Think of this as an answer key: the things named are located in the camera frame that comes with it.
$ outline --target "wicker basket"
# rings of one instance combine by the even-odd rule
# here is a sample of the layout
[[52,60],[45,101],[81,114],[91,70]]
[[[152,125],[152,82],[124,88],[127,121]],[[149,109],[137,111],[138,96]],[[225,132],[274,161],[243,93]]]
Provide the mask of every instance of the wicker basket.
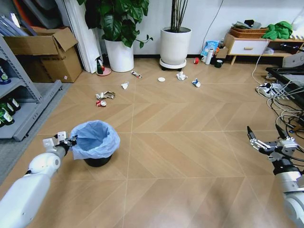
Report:
[[231,29],[234,29],[237,32],[242,33],[266,33],[268,31],[268,28],[261,28],[261,29],[238,29],[235,27],[231,27]]
[[246,32],[238,32],[233,28],[230,29],[231,35],[238,38],[261,38],[265,33],[246,33]]

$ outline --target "cabinet drawer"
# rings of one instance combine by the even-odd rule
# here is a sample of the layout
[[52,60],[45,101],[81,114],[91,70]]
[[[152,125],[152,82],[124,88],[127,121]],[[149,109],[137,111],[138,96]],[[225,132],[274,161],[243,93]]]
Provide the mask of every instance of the cabinet drawer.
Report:
[[267,41],[235,40],[229,54],[259,56],[267,45]]

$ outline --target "cardboard box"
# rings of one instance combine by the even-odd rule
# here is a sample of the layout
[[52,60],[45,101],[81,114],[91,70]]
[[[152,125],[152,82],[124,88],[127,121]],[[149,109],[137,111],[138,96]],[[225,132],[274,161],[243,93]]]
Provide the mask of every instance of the cardboard box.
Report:
[[223,47],[218,51],[216,58],[226,58],[227,54],[228,54],[228,48]]
[[38,36],[4,37],[33,82],[74,82],[82,68],[69,28],[34,28]]

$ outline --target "white bottle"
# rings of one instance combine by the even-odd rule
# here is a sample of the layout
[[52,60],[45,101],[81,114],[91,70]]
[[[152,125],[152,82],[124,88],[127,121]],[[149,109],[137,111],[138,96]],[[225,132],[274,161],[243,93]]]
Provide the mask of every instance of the white bottle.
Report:
[[212,56],[213,56],[213,49],[210,48],[206,57],[206,62],[205,62],[206,65],[210,64]]

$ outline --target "gray rug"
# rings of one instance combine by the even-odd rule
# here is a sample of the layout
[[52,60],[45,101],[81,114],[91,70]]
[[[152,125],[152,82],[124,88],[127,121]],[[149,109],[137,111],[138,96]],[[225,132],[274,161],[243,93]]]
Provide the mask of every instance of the gray rug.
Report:
[[28,133],[28,137],[21,142],[16,142],[13,139],[0,139],[0,185],[3,183],[9,172],[12,170],[18,159],[29,146],[30,142],[35,138],[36,134],[48,119],[52,111],[57,107],[60,100],[66,94],[70,83],[64,83],[62,90],[58,91],[43,111],[41,116],[35,122]]

